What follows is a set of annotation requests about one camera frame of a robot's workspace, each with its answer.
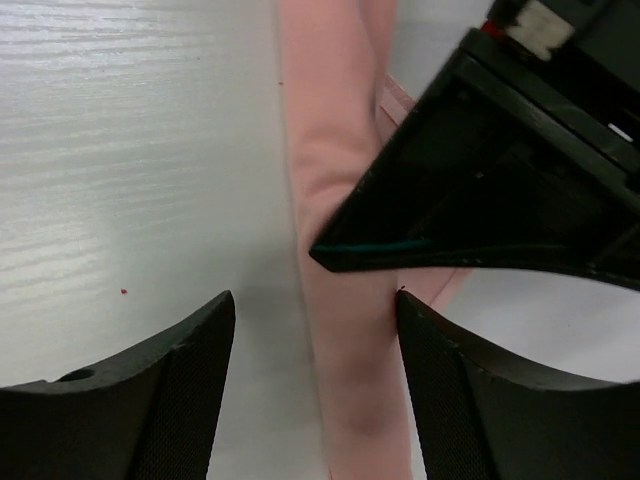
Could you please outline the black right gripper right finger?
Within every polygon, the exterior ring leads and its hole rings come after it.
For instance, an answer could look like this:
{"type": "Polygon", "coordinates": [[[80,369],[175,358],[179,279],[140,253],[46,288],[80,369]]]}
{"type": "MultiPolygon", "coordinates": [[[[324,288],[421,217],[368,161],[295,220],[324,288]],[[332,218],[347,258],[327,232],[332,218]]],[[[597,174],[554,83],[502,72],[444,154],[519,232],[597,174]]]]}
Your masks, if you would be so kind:
{"type": "Polygon", "coordinates": [[[638,478],[638,383],[528,360],[404,290],[396,316],[428,478],[638,478]]]}

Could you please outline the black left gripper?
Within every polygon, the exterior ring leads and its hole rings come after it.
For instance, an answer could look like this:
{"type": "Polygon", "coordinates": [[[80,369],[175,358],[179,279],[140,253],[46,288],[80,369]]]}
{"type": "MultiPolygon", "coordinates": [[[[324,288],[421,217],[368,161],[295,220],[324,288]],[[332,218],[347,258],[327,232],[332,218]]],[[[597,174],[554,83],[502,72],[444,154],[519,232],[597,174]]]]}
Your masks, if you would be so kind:
{"type": "Polygon", "coordinates": [[[497,1],[459,51],[491,106],[489,126],[464,129],[461,165],[514,147],[537,167],[639,192],[638,2],[497,1]]]}

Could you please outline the pink cloth napkin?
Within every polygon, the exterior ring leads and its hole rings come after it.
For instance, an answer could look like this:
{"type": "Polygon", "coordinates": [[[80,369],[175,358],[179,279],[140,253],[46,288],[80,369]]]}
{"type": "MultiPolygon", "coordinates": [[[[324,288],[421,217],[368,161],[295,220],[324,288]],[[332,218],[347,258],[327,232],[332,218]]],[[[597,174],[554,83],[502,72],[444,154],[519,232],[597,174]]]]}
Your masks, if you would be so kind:
{"type": "Polygon", "coordinates": [[[284,104],[299,265],[329,475],[408,479],[411,448],[395,295],[439,309],[463,269],[334,274],[308,252],[390,136],[383,96],[392,1],[282,1],[284,104]]]}

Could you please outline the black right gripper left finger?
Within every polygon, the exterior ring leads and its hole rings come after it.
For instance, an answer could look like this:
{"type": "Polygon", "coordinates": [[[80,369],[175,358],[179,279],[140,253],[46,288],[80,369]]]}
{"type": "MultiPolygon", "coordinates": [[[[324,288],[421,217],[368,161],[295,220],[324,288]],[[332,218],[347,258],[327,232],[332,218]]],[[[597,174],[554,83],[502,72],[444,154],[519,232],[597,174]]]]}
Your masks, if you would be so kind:
{"type": "Polygon", "coordinates": [[[2,478],[206,478],[234,331],[224,291],[116,355],[3,388],[2,478]]]}

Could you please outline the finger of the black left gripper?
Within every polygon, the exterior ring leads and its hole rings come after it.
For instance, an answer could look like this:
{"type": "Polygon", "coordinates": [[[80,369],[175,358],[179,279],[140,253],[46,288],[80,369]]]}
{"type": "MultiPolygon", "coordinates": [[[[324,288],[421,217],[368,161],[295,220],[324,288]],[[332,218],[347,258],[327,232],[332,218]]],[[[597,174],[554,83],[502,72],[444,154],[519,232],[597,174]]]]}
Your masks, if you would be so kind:
{"type": "Polygon", "coordinates": [[[309,253],[333,272],[520,269],[637,289],[628,179],[458,51],[309,253]]]}

